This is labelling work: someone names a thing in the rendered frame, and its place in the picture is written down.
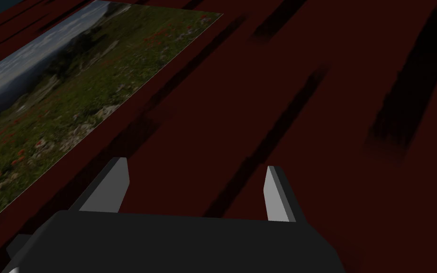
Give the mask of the landscape meadow wall picture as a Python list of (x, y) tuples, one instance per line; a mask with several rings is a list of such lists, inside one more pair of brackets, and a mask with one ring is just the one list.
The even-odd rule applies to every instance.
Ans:
[(97, 0), (0, 61), (0, 213), (222, 13)]

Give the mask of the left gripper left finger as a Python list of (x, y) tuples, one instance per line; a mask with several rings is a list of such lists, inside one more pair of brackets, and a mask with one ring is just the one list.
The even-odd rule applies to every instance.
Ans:
[(117, 213), (129, 184), (127, 158), (113, 157), (69, 210)]

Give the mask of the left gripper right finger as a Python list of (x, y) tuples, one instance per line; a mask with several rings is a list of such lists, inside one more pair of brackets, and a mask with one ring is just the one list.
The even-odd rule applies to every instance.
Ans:
[(267, 166), (263, 194), (268, 221), (296, 222), (280, 178), (273, 165)]

